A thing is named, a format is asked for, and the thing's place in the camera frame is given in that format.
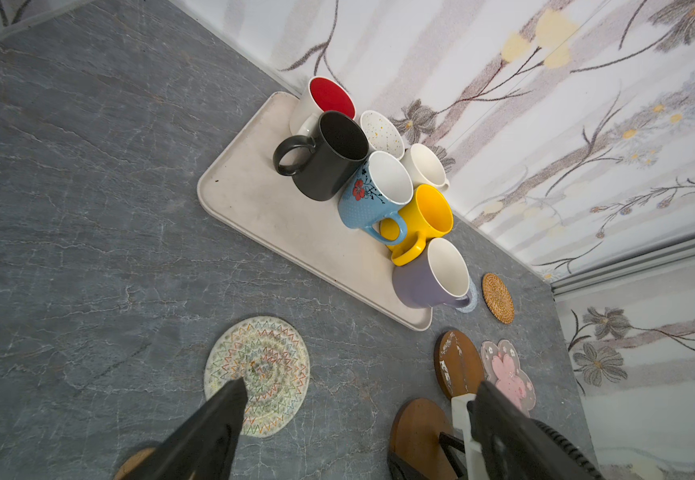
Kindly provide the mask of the plain round wooden coaster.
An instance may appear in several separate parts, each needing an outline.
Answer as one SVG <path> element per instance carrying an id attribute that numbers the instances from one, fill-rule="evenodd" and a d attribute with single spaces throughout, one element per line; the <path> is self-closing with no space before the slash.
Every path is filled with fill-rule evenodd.
<path id="1" fill-rule="evenodd" d="M 389 438 L 391 479 L 457 479 L 439 445 L 439 434 L 453 434 L 445 411 L 427 398 L 407 402 L 395 416 Z"/>

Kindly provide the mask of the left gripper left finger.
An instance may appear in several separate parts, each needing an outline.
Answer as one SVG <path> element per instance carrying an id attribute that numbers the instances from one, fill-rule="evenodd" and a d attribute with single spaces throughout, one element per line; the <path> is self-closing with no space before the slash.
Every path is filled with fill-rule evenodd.
<path id="1" fill-rule="evenodd" d="M 125 479 L 228 479 L 243 430 L 248 390 L 225 384 Z"/>

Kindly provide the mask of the rattan woven round coaster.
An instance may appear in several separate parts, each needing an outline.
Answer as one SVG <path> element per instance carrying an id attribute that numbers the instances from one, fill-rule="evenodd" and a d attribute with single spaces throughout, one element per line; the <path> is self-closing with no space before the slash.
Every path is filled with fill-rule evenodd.
<path id="1" fill-rule="evenodd" d="M 511 298 L 507 285 L 499 276 L 493 273 L 485 274 L 481 282 L 481 291 L 483 291 L 487 308 L 499 322 L 511 324 L 515 320 L 513 298 Z"/>

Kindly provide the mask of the glossy brown round coaster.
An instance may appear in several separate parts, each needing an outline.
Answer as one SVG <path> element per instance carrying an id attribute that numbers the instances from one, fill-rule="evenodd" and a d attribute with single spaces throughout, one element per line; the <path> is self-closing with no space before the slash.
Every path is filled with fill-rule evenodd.
<path id="1" fill-rule="evenodd" d="M 465 333 L 451 329 L 443 332 L 433 350 L 435 376 L 447 399 L 476 394 L 485 380 L 485 368 L 479 349 Z"/>

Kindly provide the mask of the purple mug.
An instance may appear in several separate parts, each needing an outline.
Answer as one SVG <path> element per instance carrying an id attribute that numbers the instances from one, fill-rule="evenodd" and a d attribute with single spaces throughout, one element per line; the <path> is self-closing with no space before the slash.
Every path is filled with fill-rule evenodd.
<path id="1" fill-rule="evenodd" d="M 409 308 L 457 308 L 469 291 L 469 280 L 463 255 L 443 238 L 431 240 L 421 256 L 393 270 L 395 294 Z"/>

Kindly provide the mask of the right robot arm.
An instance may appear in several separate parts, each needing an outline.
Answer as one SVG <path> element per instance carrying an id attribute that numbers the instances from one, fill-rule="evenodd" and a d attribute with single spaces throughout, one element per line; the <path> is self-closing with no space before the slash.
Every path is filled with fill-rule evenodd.
<path id="1" fill-rule="evenodd" d="M 559 433 L 559 431 L 555 430 L 555 428 L 545 424 L 545 422 L 537 419 L 533 419 L 533 423 L 549 437 L 549 439 L 553 440 L 553 443 L 555 445 L 559 446 L 571 460 L 575 461 L 577 463 L 577 466 L 581 467 L 581 469 L 585 470 L 587 472 L 587 478 L 589 479 L 595 479 L 595 480 L 605 480 L 605 477 L 601 475 L 601 472 L 597 470 L 597 467 L 595 467 L 595 464 L 593 462 L 589 461 L 585 455 L 583 455 L 583 452 L 577 448 L 577 446 L 573 445 L 567 437 L 563 436 L 563 434 Z"/>

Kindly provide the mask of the beige serving tray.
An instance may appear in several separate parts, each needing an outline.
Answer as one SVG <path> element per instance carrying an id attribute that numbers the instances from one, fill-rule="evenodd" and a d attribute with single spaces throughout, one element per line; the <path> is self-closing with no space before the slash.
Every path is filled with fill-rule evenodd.
<path id="1" fill-rule="evenodd" d="M 393 289 L 389 249 L 347 228 L 337 198 L 307 198 L 274 167 L 276 147 L 291 134 L 299 100 L 272 94 L 200 177 L 197 194 L 207 214 L 415 331 L 433 322 L 429 308 L 405 306 Z"/>

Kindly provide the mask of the brown paw print coaster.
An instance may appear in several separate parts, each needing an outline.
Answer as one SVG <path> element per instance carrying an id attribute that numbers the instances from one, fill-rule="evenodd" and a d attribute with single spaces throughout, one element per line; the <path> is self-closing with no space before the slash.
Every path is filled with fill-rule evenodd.
<path id="1" fill-rule="evenodd" d="M 155 447 L 148 447 L 136 452 L 123 463 L 123 465 L 119 468 L 118 472 L 114 476 L 114 479 L 123 480 L 127 475 L 129 475 L 133 470 L 135 470 L 145 459 L 147 459 L 155 450 Z"/>

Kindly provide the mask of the pink flower silicone coaster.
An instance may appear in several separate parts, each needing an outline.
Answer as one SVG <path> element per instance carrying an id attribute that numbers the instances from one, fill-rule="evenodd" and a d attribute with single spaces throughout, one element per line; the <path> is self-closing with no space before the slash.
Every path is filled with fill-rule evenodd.
<path id="1" fill-rule="evenodd" d="M 535 408 L 535 385 L 521 369 L 521 360 L 509 340 L 486 341 L 481 346 L 481 362 L 487 381 L 493 383 L 525 416 Z"/>

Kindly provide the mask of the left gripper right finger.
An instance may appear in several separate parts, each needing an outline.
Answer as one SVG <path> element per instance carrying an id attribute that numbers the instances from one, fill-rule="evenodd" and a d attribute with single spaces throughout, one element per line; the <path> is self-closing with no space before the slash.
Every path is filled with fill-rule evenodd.
<path id="1" fill-rule="evenodd" d="M 467 404 L 471 434 L 491 479 L 589 479 L 559 446 L 485 381 Z"/>

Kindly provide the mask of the white patterned round coaster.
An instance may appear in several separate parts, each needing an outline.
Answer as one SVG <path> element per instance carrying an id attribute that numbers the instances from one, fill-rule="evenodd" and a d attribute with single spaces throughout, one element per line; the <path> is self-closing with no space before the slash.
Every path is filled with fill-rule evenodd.
<path id="1" fill-rule="evenodd" d="M 231 326 L 209 354 L 205 398 L 239 378 L 248 392 L 242 433 L 267 438 L 284 429 L 302 407 L 311 380 L 309 352 L 296 328 L 272 316 Z"/>

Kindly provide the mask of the blue woven round coaster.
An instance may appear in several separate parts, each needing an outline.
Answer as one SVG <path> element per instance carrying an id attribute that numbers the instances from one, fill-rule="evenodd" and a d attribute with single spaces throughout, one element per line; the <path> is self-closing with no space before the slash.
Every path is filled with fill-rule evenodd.
<path id="1" fill-rule="evenodd" d="M 469 313 L 477 308 L 477 302 L 479 302 L 479 296 L 477 296 L 477 287 L 475 287 L 475 282 L 469 280 L 469 291 L 467 295 L 459 300 L 459 306 L 457 306 L 457 311 L 461 313 Z"/>

